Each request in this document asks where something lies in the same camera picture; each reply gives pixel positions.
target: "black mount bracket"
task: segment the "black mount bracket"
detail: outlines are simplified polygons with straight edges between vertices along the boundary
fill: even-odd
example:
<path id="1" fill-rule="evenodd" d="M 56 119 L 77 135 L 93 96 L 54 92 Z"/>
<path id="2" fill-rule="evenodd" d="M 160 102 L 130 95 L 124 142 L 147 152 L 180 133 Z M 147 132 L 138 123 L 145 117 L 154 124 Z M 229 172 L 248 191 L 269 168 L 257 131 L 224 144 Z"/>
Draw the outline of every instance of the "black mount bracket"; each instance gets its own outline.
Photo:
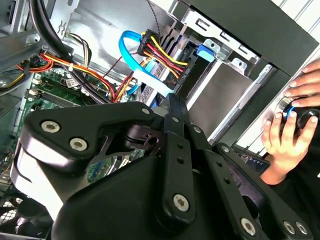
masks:
<path id="1" fill-rule="evenodd" d="M 313 239 L 306 224 L 229 146 L 209 145 L 203 131 L 190 123 L 182 99 L 169 94 L 164 102 L 165 116 L 128 102 L 42 110 L 26 117 L 19 147 L 54 172 L 54 177 L 47 174 L 50 178 L 74 181 L 90 163 L 145 150 L 143 158 L 64 202 L 52 239 L 80 239 L 88 233 L 87 239 L 110 234 L 115 239 Z M 46 121 L 57 123 L 59 131 L 44 131 Z M 72 148 L 74 138 L 85 141 L 86 149 Z M 244 195 L 259 199 L 257 214 Z M 94 209 L 98 214 L 89 216 Z"/>

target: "finger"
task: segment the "finger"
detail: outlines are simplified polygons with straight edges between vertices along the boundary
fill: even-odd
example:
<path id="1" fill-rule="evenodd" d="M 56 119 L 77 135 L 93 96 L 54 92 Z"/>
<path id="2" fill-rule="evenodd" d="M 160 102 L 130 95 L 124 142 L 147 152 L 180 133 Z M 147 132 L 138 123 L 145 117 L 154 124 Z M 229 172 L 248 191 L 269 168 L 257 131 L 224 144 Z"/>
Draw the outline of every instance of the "finger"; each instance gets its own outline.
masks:
<path id="1" fill-rule="evenodd" d="M 299 87 L 305 84 L 313 84 L 318 82 L 320 82 L 320 70 L 297 77 L 290 83 L 290 87 Z"/>
<path id="2" fill-rule="evenodd" d="M 314 96 L 308 96 L 305 98 L 300 98 L 291 103 L 294 107 L 318 107 L 320 106 L 320 94 Z"/>
<path id="3" fill-rule="evenodd" d="M 281 112 L 277 112 L 274 115 L 274 119 L 270 128 L 270 142 L 272 148 L 279 148 L 280 142 L 280 125 L 281 125 Z"/>
<path id="4" fill-rule="evenodd" d="M 320 69 L 320 59 L 308 64 L 304 69 L 302 69 L 302 72 L 310 73 L 319 69 Z"/>
<path id="5" fill-rule="evenodd" d="M 270 128 L 271 128 L 271 121 L 266 121 L 265 127 L 262 134 L 262 143 L 267 152 L 271 149 L 271 142 L 270 142 Z"/>
<path id="6" fill-rule="evenodd" d="M 313 95 L 320 93 L 320 83 L 310 83 L 298 87 L 293 87 L 285 91 L 286 97 L 297 97 L 303 95 Z"/>
<path id="7" fill-rule="evenodd" d="M 318 124 L 318 118 L 316 116 L 310 117 L 304 129 L 302 130 L 301 135 L 298 137 L 296 141 L 295 147 L 297 150 L 305 151 L 306 149 L 308 149 L 311 143 L 311 140 L 314 137 L 317 124 Z"/>
<path id="8" fill-rule="evenodd" d="M 290 148 L 294 145 L 296 121 L 297 121 L 297 113 L 295 111 L 292 111 L 282 131 L 281 146 L 284 148 Z"/>

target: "screw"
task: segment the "screw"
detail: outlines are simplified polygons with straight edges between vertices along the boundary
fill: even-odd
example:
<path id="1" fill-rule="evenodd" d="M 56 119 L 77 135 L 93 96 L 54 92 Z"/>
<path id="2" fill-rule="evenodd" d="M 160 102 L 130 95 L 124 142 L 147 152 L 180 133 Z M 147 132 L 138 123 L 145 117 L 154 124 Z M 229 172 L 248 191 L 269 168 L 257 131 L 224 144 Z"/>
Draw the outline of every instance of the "screw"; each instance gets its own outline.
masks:
<path id="1" fill-rule="evenodd" d="M 87 149 L 88 144 L 85 140 L 76 137 L 76 138 L 71 139 L 70 147 L 74 150 L 81 152 L 81 151 L 84 151 Z"/>
<path id="2" fill-rule="evenodd" d="M 296 226 L 298 227 L 298 229 L 304 234 L 304 235 L 308 235 L 308 231 L 307 229 L 305 228 L 305 226 L 303 226 L 300 222 L 296 222 L 295 223 Z"/>
<path id="3" fill-rule="evenodd" d="M 174 116 L 172 117 L 172 120 L 175 121 L 176 123 L 179 122 L 178 118 L 176 118 L 176 117 L 174 117 Z"/>
<path id="4" fill-rule="evenodd" d="M 44 121 L 41 124 L 41 128 L 43 131 L 51 134 L 54 134 L 60 131 L 60 126 L 55 121 Z"/>
<path id="5" fill-rule="evenodd" d="M 197 126 L 194 126 L 193 129 L 198 133 L 200 134 L 201 133 L 201 129 Z"/>
<path id="6" fill-rule="evenodd" d="M 296 234 L 294 227 L 289 222 L 284 221 L 283 225 L 284 225 L 285 229 L 288 230 L 289 233 L 291 233 L 292 235 Z"/>
<path id="7" fill-rule="evenodd" d="M 247 234 L 249 234 L 251 236 L 256 235 L 255 226 L 252 224 L 251 221 L 249 221 L 246 218 L 241 218 L 240 222 L 241 222 L 243 229 L 246 231 Z"/>
<path id="8" fill-rule="evenodd" d="M 173 203 L 181 212 L 186 212 L 189 210 L 189 202 L 186 197 L 182 196 L 181 194 L 174 195 Z"/>
<path id="9" fill-rule="evenodd" d="M 229 148 L 227 148 L 226 146 L 222 146 L 221 148 L 222 148 L 222 150 L 225 151 L 226 153 L 229 152 Z"/>
<path id="10" fill-rule="evenodd" d="M 148 109 L 142 108 L 142 112 L 144 112 L 145 114 L 150 114 Z"/>

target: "fan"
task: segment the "fan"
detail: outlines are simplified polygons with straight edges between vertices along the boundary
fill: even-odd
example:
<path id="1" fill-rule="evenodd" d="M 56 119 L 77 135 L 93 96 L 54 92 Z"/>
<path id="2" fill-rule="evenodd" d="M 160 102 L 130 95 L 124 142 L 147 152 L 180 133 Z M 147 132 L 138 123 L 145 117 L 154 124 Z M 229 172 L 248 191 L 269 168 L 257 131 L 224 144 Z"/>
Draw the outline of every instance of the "fan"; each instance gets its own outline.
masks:
<path id="1" fill-rule="evenodd" d="M 15 210 L 15 216 L 0 225 L 0 233 L 18 234 L 21 236 L 45 238 L 52 227 L 53 220 L 46 208 L 11 187 L 1 198 L 2 203 L 10 202 L 12 206 L 0 207 L 0 216 L 8 215 Z"/>

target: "hand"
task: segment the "hand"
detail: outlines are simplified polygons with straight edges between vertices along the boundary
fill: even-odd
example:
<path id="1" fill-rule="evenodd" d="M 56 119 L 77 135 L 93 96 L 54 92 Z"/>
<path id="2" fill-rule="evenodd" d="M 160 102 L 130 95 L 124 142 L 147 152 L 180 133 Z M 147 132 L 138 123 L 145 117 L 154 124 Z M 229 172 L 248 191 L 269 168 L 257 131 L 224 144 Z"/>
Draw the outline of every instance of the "hand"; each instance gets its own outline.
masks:
<path id="1" fill-rule="evenodd" d="M 298 137 L 295 137 L 297 113 L 292 111 L 281 131 L 282 114 L 276 113 L 273 122 L 267 121 L 262 142 L 270 154 L 266 159 L 271 166 L 261 176 L 269 185 L 281 183 L 288 172 L 294 169 L 306 156 L 308 147 L 318 124 L 316 116 L 311 117 Z"/>
<path id="2" fill-rule="evenodd" d="M 302 72 L 305 74 L 291 82 L 291 88 L 284 95 L 286 97 L 308 96 L 293 101 L 294 107 L 320 106 L 320 59 L 306 66 Z"/>

